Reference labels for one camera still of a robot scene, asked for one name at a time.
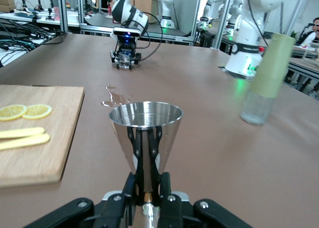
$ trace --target jigger rim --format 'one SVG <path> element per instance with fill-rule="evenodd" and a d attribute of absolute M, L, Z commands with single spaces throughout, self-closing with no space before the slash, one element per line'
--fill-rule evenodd
<path fill-rule="evenodd" d="M 167 106 L 170 106 L 170 107 L 173 107 L 175 108 L 176 110 L 180 111 L 180 114 L 172 119 L 171 121 L 169 122 L 166 122 L 166 123 L 160 123 L 160 124 L 154 124 L 152 126 L 150 125 L 131 125 L 131 124 L 124 124 L 122 122 L 119 122 L 117 120 L 114 119 L 114 114 L 117 112 L 117 110 L 123 108 L 123 107 L 132 107 L 134 105 L 138 105 L 138 104 L 162 104 L 162 105 L 167 105 Z M 118 124 L 118 125 L 121 125 L 121 126 L 125 126 L 125 127 L 132 127 L 132 128 L 150 128 L 150 127 L 157 127 L 157 126 L 165 126 L 165 125 L 168 125 L 168 124 L 172 124 L 178 120 L 180 120 L 183 116 L 184 112 L 183 110 L 176 106 L 176 105 L 173 105 L 171 103 L 167 103 L 167 102 L 158 102 L 158 101 L 144 101 L 144 102 L 133 102 L 133 103 L 129 103 L 129 104 L 123 104 L 121 106 L 118 106 L 118 107 L 115 107 L 110 113 L 109 113 L 109 118 L 110 120 L 115 123 L 115 124 Z"/>

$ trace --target liquid spill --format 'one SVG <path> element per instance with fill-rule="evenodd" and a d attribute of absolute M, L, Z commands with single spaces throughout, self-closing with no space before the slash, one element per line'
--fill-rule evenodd
<path fill-rule="evenodd" d="M 127 98 L 127 97 L 125 97 L 125 95 L 117 94 L 114 90 L 114 89 L 116 89 L 116 87 L 108 84 L 105 88 L 106 88 L 110 98 L 109 98 L 109 100 L 105 100 L 105 101 L 101 102 L 101 104 L 103 106 L 112 107 L 114 105 L 124 105 L 124 104 L 129 104 L 132 102 L 131 95 Z"/>

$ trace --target yellow utensil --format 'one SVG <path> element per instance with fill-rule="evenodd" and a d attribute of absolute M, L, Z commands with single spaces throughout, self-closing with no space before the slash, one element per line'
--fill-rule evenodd
<path fill-rule="evenodd" d="M 50 140 L 50 135 L 47 133 L 14 139 L 8 142 L 1 142 L 0 151 L 18 148 L 18 147 L 27 147 L 27 146 L 32 146 L 36 144 L 42 144 L 42 143 L 46 143 L 49 140 Z"/>
<path fill-rule="evenodd" d="M 44 133 L 43 127 L 23 128 L 16 130 L 0 131 L 0 139 L 28 137 Z"/>

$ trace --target cutting board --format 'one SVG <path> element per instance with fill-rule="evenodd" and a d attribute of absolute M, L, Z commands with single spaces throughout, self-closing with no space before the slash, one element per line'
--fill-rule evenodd
<path fill-rule="evenodd" d="M 0 121 L 0 131 L 43 127 L 51 137 L 45 144 L 0 151 L 0 187 L 60 180 L 83 97 L 83 87 L 0 85 L 0 107 L 13 104 L 47 104 L 52 107 L 52 113 L 42 119 Z"/>

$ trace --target brown tabletop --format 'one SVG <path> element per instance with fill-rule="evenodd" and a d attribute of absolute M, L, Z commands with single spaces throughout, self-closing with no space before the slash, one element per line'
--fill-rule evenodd
<path fill-rule="evenodd" d="M 239 117 L 249 82 L 217 67 L 227 54 L 162 44 L 129 71 L 112 67 L 114 47 L 107 37 L 68 34 L 0 69 L 0 84 L 85 88 L 61 181 L 0 189 L 0 227 L 21 227 L 78 197 L 98 203 L 123 187 L 130 170 L 108 120 L 117 106 L 110 94 L 113 103 L 164 101 L 184 111 L 166 171 L 191 203 L 213 199 L 257 228 L 318 227 L 318 101 L 283 85 L 268 122 L 250 125 Z"/>

